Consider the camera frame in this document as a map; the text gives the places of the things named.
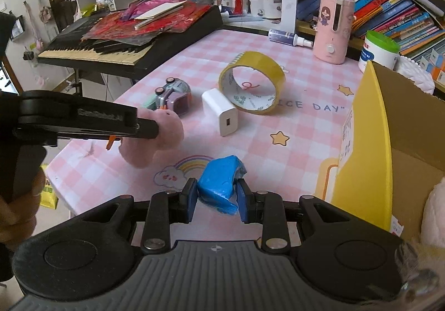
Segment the packing tape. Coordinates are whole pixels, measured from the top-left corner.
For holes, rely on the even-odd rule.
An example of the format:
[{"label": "packing tape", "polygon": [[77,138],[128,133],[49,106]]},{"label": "packing tape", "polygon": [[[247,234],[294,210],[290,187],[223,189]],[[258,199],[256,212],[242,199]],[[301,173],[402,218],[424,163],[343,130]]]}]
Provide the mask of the packing tape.
[{"label": "packing tape", "polygon": [[[250,67],[266,76],[275,87],[274,94],[253,95],[241,88],[233,76],[236,67]],[[247,51],[236,56],[219,75],[219,90],[238,109],[251,114],[265,114],[278,104],[281,89],[286,81],[281,67],[261,52]]]}]

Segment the green lid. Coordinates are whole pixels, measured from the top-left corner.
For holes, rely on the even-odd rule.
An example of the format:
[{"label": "green lid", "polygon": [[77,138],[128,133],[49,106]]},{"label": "green lid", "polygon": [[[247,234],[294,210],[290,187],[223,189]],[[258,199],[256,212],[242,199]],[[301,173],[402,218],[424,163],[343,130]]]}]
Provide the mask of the green lid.
[{"label": "green lid", "polygon": [[400,45],[396,41],[379,32],[368,31],[366,32],[366,38],[369,42],[372,42],[376,46],[379,46],[380,48],[383,48],[391,53],[399,53],[400,51]]}]

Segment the finger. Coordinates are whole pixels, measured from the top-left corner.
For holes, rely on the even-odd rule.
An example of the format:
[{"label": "finger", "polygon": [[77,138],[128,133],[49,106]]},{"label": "finger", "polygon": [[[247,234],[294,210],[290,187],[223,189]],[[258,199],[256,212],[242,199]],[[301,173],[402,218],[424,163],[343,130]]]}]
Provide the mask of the finger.
[{"label": "finger", "polygon": [[4,199],[0,196],[0,221],[6,224],[15,224],[17,220],[17,215],[14,214]]},{"label": "finger", "polygon": [[39,195],[40,193],[42,193],[43,188],[45,187],[45,182],[45,173],[43,172],[42,168],[39,168],[39,171],[37,172],[37,175],[34,177],[33,180],[33,186],[31,189],[33,195]]},{"label": "finger", "polygon": [[33,195],[31,192],[22,195],[8,206],[16,216],[16,222],[24,223],[35,216],[40,205],[40,195]]},{"label": "finger", "polygon": [[0,243],[5,243],[8,247],[18,245],[32,235],[35,227],[35,217],[25,223],[6,227],[0,230]]}]

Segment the blue plastic bag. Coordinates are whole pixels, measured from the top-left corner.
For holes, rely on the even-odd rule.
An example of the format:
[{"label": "blue plastic bag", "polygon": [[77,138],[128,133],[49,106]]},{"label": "blue plastic bag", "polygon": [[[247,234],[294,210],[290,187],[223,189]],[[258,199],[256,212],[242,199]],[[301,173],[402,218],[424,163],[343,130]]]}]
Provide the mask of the blue plastic bag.
[{"label": "blue plastic bag", "polygon": [[229,201],[234,194],[234,181],[246,174],[243,162],[235,155],[209,162],[199,178],[199,199],[221,213],[234,215],[237,204]]}]

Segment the pink checkered tablecloth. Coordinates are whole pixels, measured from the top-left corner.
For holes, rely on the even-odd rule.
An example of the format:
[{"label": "pink checkered tablecloth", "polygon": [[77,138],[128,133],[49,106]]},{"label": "pink checkered tablecloth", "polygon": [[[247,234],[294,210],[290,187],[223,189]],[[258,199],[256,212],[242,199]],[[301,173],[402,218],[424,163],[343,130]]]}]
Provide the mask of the pink checkered tablecloth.
[{"label": "pink checkered tablecloth", "polygon": [[[284,66],[286,83],[279,105],[267,115],[239,113],[238,130],[220,137],[204,116],[201,95],[217,87],[219,74],[239,53],[259,51]],[[267,86],[257,71],[240,69],[235,79],[244,87]],[[361,79],[357,62],[331,65],[316,59],[311,49],[269,41],[266,36],[219,30],[188,47],[139,81],[118,100],[140,106],[167,77],[179,77],[191,87],[194,105],[182,118],[185,139],[175,151],[158,152],[146,169],[131,167],[118,144],[106,151],[106,141],[72,140],[50,163],[46,174],[60,198],[76,213],[85,212],[121,194],[136,201],[158,191],[180,190],[186,178],[199,177],[209,160],[237,155],[244,163],[252,191],[269,190],[284,200],[313,194],[320,165],[340,153],[341,129]],[[271,135],[286,145],[273,144]],[[261,235],[258,224],[243,224],[238,215],[217,212],[200,202],[191,224],[173,224],[173,239],[238,240]]]}]

